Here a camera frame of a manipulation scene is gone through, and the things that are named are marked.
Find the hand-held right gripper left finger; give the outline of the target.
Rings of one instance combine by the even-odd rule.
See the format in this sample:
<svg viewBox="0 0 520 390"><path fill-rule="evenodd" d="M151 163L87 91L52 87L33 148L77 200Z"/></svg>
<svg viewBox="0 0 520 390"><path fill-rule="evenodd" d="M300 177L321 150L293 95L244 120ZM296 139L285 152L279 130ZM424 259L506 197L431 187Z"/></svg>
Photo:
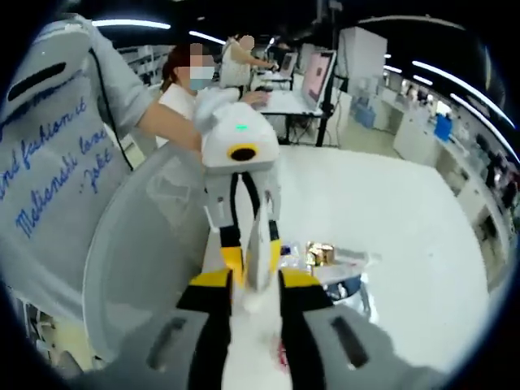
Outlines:
<svg viewBox="0 0 520 390"><path fill-rule="evenodd" d="M231 341L232 273L203 273L176 306L156 314L122 344L118 389L222 389Z"/></svg>

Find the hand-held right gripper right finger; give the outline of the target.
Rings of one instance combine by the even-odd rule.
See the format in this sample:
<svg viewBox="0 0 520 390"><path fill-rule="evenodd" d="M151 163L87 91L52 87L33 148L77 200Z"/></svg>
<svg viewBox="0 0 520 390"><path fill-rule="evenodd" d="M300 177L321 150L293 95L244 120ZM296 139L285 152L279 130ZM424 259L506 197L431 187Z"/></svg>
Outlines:
<svg viewBox="0 0 520 390"><path fill-rule="evenodd" d="M433 389L435 371L397 356L389 335L335 305L311 275L279 271L281 339L295 389Z"/></svg>

